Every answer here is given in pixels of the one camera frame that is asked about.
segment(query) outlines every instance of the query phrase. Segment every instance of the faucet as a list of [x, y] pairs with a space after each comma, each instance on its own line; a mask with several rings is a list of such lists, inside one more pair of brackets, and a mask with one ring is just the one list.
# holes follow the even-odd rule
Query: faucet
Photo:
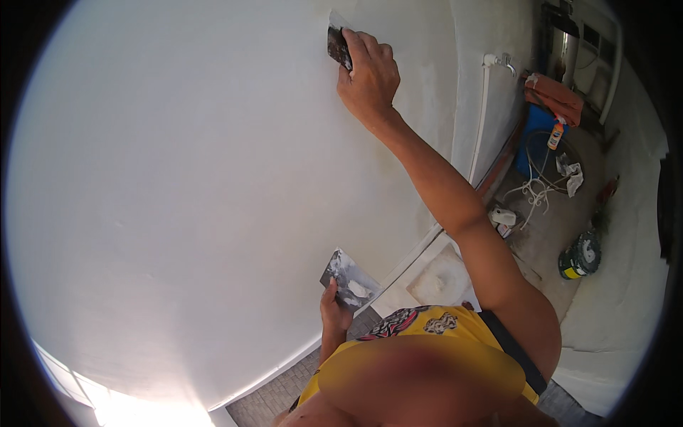
[[510, 63], [510, 60], [512, 59], [512, 56], [509, 53], [503, 52], [502, 54], [503, 58], [496, 58], [496, 64], [502, 65], [503, 67], [506, 67], [510, 69], [510, 72], [512, 73], [513, 77], [517, 77], [517, 71], [514, 69], [512, 64]]

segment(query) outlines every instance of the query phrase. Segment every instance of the hand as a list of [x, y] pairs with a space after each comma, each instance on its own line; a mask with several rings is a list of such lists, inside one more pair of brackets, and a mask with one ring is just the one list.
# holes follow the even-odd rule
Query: hand
[[370, 131], [389, 120], [395, 110], [391, 102], [401, 81], [393, 51], [388, 44], [377, 44], [370, 34], [341, 33], [348, 44], [353, 70], [339, 66], [337, 93], [346, 108]]
[[330, 286], [322, 293], [320, 299], [320, 315], [322, 317], [322, 333], [344, 334], [351, 326], [353, 315], [335, 301], [337, 281], [330, 279]]

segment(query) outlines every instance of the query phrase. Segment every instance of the white pipe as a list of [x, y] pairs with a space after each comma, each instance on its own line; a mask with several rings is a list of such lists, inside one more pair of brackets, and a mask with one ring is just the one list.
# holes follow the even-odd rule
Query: white pipe
[[614, 93], [617, 91], [617, 84], [619, 83], [619, 72], [622, 69], [622, 56], [624, 55], [624, 33], [622, 31], [622, 26], [617, 21], [614, 21], [617, 25], [617, 53], [614, 59], [614, 71], [612, 71], [612, 83], [609, 85], [609, 92], [607, 92], [607, 99], [604, 101], [604, 107], [602, 108], [602, 113], [600, 114], [600, 124], [604, 124], [607, 120], [607, 115], [609, 114], [609, 109], [612, 107], [612, 101], [614, 100]]
[[488, 80], [491, 66], [496, 64], [496, 55], [487, 53], [484, 55], [484, 90], [482, 91], [482, 110], [479, 112], [479, 129], [477, 130], [477, 143], [474, 145], [474, 155], [472, 156], [472, 165], [470, 166], [470, 174], [467, 180], [470, 184], [474, 184], [474, 170], [477, 166], [477, 159], [479, 158], [479, 148], [482, 146], [482, 134], [484, 133], [484, 119], [486, 119], [486, 101], [488, 100]]

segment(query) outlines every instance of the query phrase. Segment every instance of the white wall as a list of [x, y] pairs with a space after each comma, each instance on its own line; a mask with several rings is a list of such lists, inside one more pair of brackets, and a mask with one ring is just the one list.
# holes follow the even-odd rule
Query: white wall
[[449, 158], [447, 1], [73, 7], [27, 88], [5, 193], [20, 308], [49, 353], [209, 408], [315, 341], [337, 245], [381, 281], [425, 236], [407, 174], [335, 93], [331, 5], [393, 45], [395, 105]]
[[473, 184], [481, 181], [512, 133], [524, 95], [519, 76], [533, 64], [533, 35], [538, 26], [533, 0], [451, 0], [458, 47], [458, 102], [451, 163], [464, 176], [472, 165], [482, 105], [486, 53], [512, 55], [518, 77], [507, 68], [490, 72], [486, 121]]
[[659, 258], [657, 182], [667, 140], [650, 98], [627, 61], [606, 122], [621, 135], [607, 155], [606, 180], [620, 175], [609, 202], [609, 233], [598, 272], [583, 278], [561, 324], [553, 379], [583, 407], [607, 415], [652, 339], [668, 267]]

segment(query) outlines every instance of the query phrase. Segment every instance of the left hand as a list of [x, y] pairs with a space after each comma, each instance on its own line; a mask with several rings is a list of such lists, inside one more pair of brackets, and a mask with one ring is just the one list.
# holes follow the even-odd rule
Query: left hand
[[337, 304], [335, 296], [337, 295], [337, 281], [330, 279], [330, 286], [322, 293], [320, 298], [320, 315], [322, 317], [322, 332], [325, 333], [343, 333], [351, 327], [353, 315], [348, 310], [342, 308]]

